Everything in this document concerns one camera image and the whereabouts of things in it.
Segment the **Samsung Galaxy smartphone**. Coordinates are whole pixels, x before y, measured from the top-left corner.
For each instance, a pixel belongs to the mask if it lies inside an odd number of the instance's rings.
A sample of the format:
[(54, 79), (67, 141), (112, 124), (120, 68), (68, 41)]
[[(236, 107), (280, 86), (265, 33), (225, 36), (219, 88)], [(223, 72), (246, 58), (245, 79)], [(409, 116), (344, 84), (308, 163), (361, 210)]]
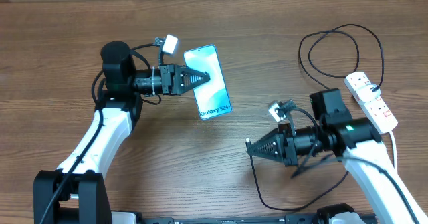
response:
[(225, 85), (217, 48), (211, 44), (183, 54), (186, 66), (209, 74), (210, 80), (193, 89), (199, 117), (208, 120), (230, 113), (231, 101)]

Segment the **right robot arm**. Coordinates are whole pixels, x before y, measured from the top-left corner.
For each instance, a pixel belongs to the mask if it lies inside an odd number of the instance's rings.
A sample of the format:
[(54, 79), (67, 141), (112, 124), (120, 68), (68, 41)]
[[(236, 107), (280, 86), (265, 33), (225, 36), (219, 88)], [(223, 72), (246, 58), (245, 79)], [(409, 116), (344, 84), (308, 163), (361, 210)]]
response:
[(272, 102), (269, 113), (278, 127), (255, 143), (245, 141), (249, 157), (294, 166), (298, 176), (310, 170), (310, 157), (332, 152), (369, 201), (381, 223), (426, 223), (417, 204), (389, 159), (386, 146), (368, 118), (354, 119), (337, 88), (310, 95), (312, 125), (297, 129), (292, 112), (301, 112), (292, 100)]

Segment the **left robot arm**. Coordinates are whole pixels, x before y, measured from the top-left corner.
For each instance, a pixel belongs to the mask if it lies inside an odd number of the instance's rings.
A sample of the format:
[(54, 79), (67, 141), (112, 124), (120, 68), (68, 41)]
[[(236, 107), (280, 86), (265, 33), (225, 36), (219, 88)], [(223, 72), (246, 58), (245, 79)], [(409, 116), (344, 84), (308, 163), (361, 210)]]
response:
[(158, 39), (158, 67), (136, 69), (145, 58), (123, 41), (100, 52), (102, 69), (91, 86), (93, 121), (76, 149), (54, 171), (33, 182), (35, 223), (144, 223), (137, 211), (114, 211), (104, 179), (120, 145), (132, 134), (149, 96), (181, 95), (210, 80), (207, 72), (164, 64), (166, 41)]

